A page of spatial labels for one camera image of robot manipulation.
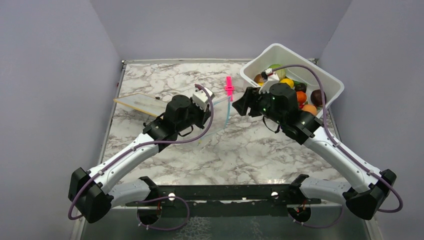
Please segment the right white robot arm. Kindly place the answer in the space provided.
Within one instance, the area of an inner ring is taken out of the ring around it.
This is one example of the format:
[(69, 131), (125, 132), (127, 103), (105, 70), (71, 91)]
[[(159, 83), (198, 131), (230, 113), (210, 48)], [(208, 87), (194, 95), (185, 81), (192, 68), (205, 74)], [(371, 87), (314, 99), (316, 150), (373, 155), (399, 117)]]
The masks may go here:
[(390, 169), (371, 166), (327, 133), (319, 118), (299, 108), (296, 92), (286, 83), (276, 83), (268, 92), (247, 87), (232, 106), (241, 116), (275, 122), (287, 137), (321, 156), (346, 180), (335, 182), (301, 174), (289, 185), (288, 196), (292, 202), (327, 200), (346, 206), (363, 220), (371, 220), (389, 195), (396, 174)]

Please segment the clear zip top bag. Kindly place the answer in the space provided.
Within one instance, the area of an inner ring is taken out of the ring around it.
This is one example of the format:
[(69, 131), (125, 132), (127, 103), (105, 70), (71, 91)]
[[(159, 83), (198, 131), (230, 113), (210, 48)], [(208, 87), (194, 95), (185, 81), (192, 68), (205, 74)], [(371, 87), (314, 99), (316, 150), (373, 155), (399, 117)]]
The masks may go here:
[(198, 146), (205, 144), (215, 134), (224, 130), (229, 122), (231, 97), (225, 96), (219, 99), (214, 99), (212, 103), (214, 109), (212, 124), (207, 133), (197, 141)]

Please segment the orange pumpkin toy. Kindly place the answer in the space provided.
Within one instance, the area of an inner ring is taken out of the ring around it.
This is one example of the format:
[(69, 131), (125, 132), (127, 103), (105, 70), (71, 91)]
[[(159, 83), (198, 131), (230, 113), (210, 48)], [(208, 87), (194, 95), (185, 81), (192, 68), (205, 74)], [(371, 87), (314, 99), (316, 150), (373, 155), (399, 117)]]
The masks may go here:
[(297, 102), (300, 108), (302, 108), (306, 101), (307, 101), (307, 95), (303, 91), (297, 91), (296, 92)]

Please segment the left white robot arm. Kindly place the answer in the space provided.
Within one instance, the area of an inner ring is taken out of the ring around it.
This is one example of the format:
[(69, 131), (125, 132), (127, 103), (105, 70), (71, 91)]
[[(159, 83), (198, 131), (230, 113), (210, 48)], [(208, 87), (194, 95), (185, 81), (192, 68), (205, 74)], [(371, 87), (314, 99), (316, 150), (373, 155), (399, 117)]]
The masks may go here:
[(129, 198), (129, 194), (118, 193), (116, 186), (125, 175), (169, 145), (200, 139), (211, 128), (214, 118), (211, 96), (173, 96), (164, 113), (145, 124), (127, 147), (89, 170), (79, 167), (73, 171), (68, 189), (68, 219), (85, 218), (94, 223), (103, 218), (114, 205)]

